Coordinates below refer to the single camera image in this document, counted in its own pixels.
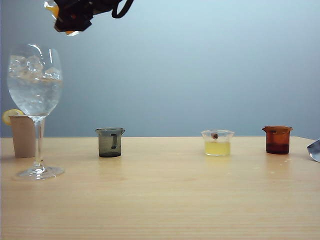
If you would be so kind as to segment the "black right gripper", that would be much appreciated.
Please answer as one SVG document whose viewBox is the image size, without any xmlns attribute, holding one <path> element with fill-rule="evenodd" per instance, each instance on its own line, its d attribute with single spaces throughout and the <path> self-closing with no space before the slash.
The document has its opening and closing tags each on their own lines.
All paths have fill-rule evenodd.
<svg viewBox="0 0 320 240">
<path fill-rule="evenodd" d="M 83 32 L 92 25 L 93 15 L 111 11 L 117 0 L 56 0 L 59 7 L 54 28 L 57 32 Z"/>
</svg>

